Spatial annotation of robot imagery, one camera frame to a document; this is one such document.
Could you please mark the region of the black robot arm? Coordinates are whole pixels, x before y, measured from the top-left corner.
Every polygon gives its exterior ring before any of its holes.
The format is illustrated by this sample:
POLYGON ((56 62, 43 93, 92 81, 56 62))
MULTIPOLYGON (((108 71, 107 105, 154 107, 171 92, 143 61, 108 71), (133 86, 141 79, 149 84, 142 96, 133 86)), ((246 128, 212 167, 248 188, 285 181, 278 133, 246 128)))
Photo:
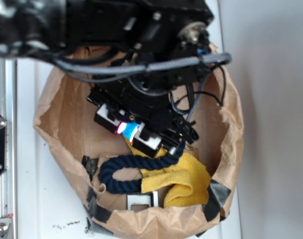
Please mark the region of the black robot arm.
POLYGON ((51 63, 91 75, 95 121, 149 156, 174 154, 199 135, 172 92, 204 81, 214 61, 202 0, 0 0, 0 57, 51 63))

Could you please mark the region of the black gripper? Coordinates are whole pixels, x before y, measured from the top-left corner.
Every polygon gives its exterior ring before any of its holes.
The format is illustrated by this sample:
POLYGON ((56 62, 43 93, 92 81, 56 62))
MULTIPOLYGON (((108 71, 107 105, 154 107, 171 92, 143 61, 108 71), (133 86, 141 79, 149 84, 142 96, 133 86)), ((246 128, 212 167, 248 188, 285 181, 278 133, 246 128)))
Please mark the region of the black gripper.
POLYGON ((193 123, 173 109, 167 93, 146 95, 132 80, 96 83, 87 99, 98 107, 95 122, 113 134, 123 133, 128 122, 139 124, 132 146, 149 157, 161 147, 175 154, 183 140, 192 144, 199 139, 193 123))

